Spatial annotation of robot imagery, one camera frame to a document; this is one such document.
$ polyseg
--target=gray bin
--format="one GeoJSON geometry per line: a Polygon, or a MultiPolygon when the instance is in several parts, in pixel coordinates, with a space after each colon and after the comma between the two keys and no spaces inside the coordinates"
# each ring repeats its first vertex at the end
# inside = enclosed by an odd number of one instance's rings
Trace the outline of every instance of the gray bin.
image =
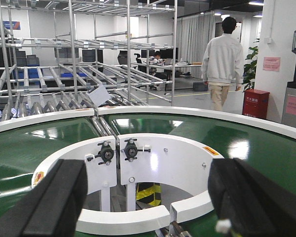
{"type": "Polygon", "coordinates": [[[194,91],[208,91],[208,85],[205,85],[202,82],[194,82],[193,83],[194,91]]]}

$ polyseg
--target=black hair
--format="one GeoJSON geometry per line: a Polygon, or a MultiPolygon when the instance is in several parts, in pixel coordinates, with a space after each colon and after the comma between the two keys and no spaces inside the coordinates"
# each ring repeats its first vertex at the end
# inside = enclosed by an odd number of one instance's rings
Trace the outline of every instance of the black hair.
{"type": "Polygon", "coordinates": [[[235,18],[226,17],[222,21],[222,29],[225,34],[231,34],[236,29],[237,21],[235,18]]]}
{"type": "Polygon", "coordinates": [[[155,56],[161,56],[161,53],[160,53],[160,51],[156,51],[155,53],[154,53],[154,55],[153,55],[154,57],[155,56]]]}

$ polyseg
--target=red cabinet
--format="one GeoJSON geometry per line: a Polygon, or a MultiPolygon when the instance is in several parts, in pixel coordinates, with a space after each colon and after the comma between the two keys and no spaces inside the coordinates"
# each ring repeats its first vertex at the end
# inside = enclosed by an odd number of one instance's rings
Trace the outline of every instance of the red cabinet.
{"type": "Polygon", "coordinates": [[[242,115],[266,119],[268,97],[270,92],[262,90],[245,90],[242,115]]]}

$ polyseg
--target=metal shelving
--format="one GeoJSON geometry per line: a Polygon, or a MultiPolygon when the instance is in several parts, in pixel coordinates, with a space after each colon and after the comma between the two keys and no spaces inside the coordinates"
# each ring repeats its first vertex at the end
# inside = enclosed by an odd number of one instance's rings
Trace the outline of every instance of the metal shelving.
{"type": "MultiPolygon", "coordinates": [[[[177,1],[175,1],[175,6],[170,7],[168,5],[164,7],[160,7],[157,4],[161,3],[165,0],[159,0],[155,3],[142,4],[139,3],[137,5],[131,5],[130,0],[127,0],[127,4],[120,4],[117,0],[114,2],[110,0],[93,0],[93,1],[71,1],[71,0],[58,0],[56,1],[44,1],[44,0],[31,0],[26,1],[25,4],[23,1],[9,1],[7,0],[7,5],[1,5],[0,1],[0,29],[4,29],[3,21],[2,21],[2,9],[8,9],[9,14],[9,21],[10,25],[12,26],[11,20],[11,10],[43,10],[43,11],[52,11],[54,14],[56,12],[67,12],[70,16],[70,29],[71,32],[66,34],[66,36],[70,36],[70,40],[68,39],[60,39],[59,37],[65,35],[57,35],[56,29],[56,18],[54,17],[55,21],[55,39],[40,39],[40,38],[18,38],[16,39],[13,35],[13,29],[4,31],[0,31],[0,48],[3,50],[4,56],[4,68],[0,68],[0,70],[4,70],[4,73],[0,77],[0,104],[2,101],[5,101],[6,104],[3,107],[3,113],[5,116],[8,114],[9,109],[16,108],[21,111],[21,114],[24,114],[24,106],[25,104],[23,101],[27,100],[27,108],[30,108],[32,113],[38,112],[51,112],[56,110],[64,110],[67,108],[77,108],[79,104],[78,101],[81,101],[83,104],[82,106],[93,108],[90,100],[86,100],[87,98],[85,92],[89,90],[92,86],[100,86],[102,83],[105,83],[105,87],[108,91],[114,90],[120,97],[113,97],[108,104],[127,104],[127,105],[147,105],[148,104],[148,95],[152,94],[156,96],[154,93],[149,91],[150,85],[156,84],[163,84],[163,83],[172,83],[174,80],[171,81],[163,81],[156,77],[153,77],[149,74],[145,74],[140,72],[136,69],[131,67],[132,62],[130,61],[131,54],[130,50],[140,50],[140,49],[167,49],[171,48],[174,51],[175,55],[175,38],[176,38],[176,18],[177,18],[177,1]],[[173,12],[174,13],[174,26],[173,32],[165,33],[165,34],[157,34],[157,35],[150,35],[149,34],[149,15],[150,14],[158,14],[163,12],[173,12]],[[75,25],[74,25],[74,14],[82,13],[82,14],[93,14],[94,20],[96,20],[96,15],[112,15],[112,16],[126,16],[127,17],[127,31],[126,32],[118,32],[112,33],[108,35],[97,35],[96,29],[94,39],[76,39],[75,33],[75,25]],[[147,18],[147,35],[139,36],[139,37],[131,37],[130,35],[130,17],[137,16],[137,17],[145,17],[147,18]],[[102,38],[111,37],[111,36],[118,36],[118,35],[126,35],[127,40],[105,40],[102,38]],[[163,37],[163,36],[173,36],[173,46],[169,46],[168,44],[160,45],[150,43],[149,39],[155,37],[163,37]],[[134,42],[137,39],[147,39],[146,43],[142,42],[134,42]],[[32,48],[55,48],[57,51],[57,63],[58,66],[54,67],[18,67],[17,62],[12,67],[8,65],[8,58],[7,58],[7,47],[11,47],[13,49],[13,58],[16,59],[15,50],[20,48],[32,47],[32,48]],[[63,65],[59,62],[59,49],[60,48],[71,48],[72,49],[72,66],[63,65]],[[95,63],[77,63],[75,61],[75,48],[82,48],[82,49],[126,49],[128,51],[128,63],[127,65],[120,65],[120,66],[112,66],[106,65],[97,62],[95,63]],[[99,67],[103,67],[106,71],[110,72],[111,76],[107,76],[99,71],[99,67]],[[29,69],[36,69],[38,73],[37,79],[29,78],[28,70],[29,69]],[[60,77],[60,69],[65,69],[66,71],[72,73],[73,78],[61,78],[60,77]],[[22,70],[24,72],[24,78],[18,78],[18,71],[22,70]],[[50,75],[52,76],[43,76],[42,71],[48,70],[50,75]],[[77,72],[84,73],[86,76],[82,77],[77,75],[77,72]],[[120,83],[113,78],[122,79],[128,83],[120,83]],[[74,80],[74,85],[66,86],[67,80],[74,80]],[[39,88],[30,87],[31,82],[38,81],[40,84],[39,88]],[[3,85],[7,84],[7,89],[3,89],[3,85]],[[12,88],[11,84],[16,84],[16,88],[12,88]],[[146,90],[139,89],[138,87],[145,86],[146,90]],[[147,94],[147,103],[140,100],[138,97],[131,93],[132,88],[135,88],[139,91],[143,91],[147,94]],[[53,102],[48,100],[48,95],[52,94],[53,102]],[[66,105],[66,103],[60,99],[57,103],[56,99],[57,96],[68,97],[70,96],[71,102],[66,105]],[[40,103],[35,102],[31,103],[32,98],[40,98],[40,103]]],[[[160,99],[168,101],[173,104],[173,93],[172,93],[172,100],[168,100],[163,96],[157,96],[160,99]]]]}

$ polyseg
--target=man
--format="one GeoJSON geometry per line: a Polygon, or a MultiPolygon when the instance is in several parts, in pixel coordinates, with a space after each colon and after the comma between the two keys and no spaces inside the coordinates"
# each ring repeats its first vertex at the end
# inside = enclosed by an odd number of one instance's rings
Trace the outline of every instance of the man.
{"type": "Polygon", "coordinates": [[[236,91],[241,89],[243,81],[243,49],[231,36],[236,29],[236,23],[232,17],[223,20],[223,35],[208,43],[203,58],[203,80],[209,85],[212,107],[216,111],[222,111],[231,81],[236,78],[236,91]]]}
{"type": "MultiPolygon", "coordinates": [[[[154,55],[149,58],[149,64],[162,66],[164,61],[160,59],[160,57],[161,57],[160,51],[156,51],[154,55]]],[[[157,73],[157,68],[149,68],[149,74],[159,79],[167,79],[166,75],[162,73],[157,73]]],[[[154,89],[161,90],[161,88],[159,88],[159,85],[154,87],[154,89]]]]}

